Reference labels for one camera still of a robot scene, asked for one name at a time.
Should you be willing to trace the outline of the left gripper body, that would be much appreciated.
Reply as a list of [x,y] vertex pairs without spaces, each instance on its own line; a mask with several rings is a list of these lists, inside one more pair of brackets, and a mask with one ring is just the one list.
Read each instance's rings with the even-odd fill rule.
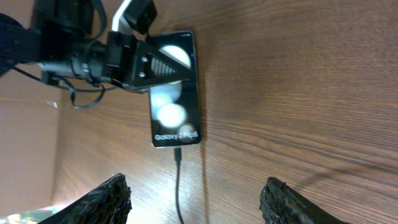
[[110,31],[104,56],[104,81],[130,92],[149,91],[139,76],[144,68],[141,58],[148,52],[149,44],[134,35]]

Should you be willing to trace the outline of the black smartphone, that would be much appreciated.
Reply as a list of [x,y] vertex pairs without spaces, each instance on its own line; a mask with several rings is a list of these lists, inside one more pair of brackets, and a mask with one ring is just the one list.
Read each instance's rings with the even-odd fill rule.
[[152,145],[165,148],[200,143],[202,119],[193,33],[150,35],[146,42],[190,69],[188,80],[149,89]]

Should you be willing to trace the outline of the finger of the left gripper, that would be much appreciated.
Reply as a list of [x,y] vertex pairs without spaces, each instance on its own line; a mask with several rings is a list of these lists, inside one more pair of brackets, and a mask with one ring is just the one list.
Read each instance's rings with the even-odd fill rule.
[[189,68],[155,47],[141,40],[137,42],[133,63],[134,87],[150,87],[188,80],[190,74]]

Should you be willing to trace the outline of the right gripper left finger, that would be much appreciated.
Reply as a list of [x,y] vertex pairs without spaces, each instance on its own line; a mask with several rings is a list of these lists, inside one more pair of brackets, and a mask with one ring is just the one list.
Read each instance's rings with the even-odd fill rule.
[[131,209],[131,189],[118,173],[40,224],[126,224]]

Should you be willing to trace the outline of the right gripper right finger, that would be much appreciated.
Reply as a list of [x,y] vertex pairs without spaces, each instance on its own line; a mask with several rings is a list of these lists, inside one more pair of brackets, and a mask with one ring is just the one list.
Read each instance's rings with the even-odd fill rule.
[[267,179],[259,198],[259,209],[266,223],[346,224],[276,177]]

